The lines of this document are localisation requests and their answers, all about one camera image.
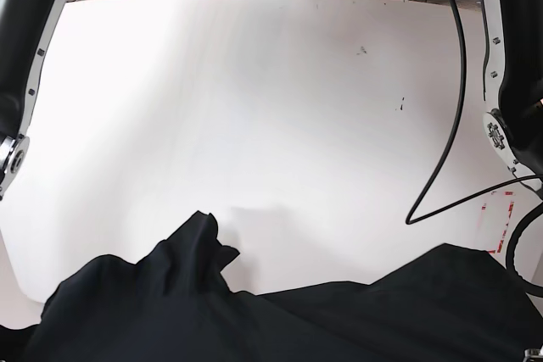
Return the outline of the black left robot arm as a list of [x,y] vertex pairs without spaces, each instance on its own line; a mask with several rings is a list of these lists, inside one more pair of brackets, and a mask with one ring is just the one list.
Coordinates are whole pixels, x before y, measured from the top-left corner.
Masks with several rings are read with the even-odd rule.
[[515,265],[519,240],[542,219],[542,0],[480,0],[484,22],[484,132],[512,179],[473,193],[418,218],[413,215],[441,171],[461,122],[467,84],[467,44],[456,0],[449,0],[460,48],[460,90],[451,127],[438,163],[406,216],[406,224],[426,220],[496,189],[522,184],[540,203],[511,232],[506,270],[529,295],[542,298],[542,286],[527,281]]

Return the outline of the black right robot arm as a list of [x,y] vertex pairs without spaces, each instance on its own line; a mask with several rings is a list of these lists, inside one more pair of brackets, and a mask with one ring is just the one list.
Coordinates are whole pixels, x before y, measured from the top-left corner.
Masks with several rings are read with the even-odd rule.
[[30,144],[42,66],[67,0],[1,0],[1,194]]

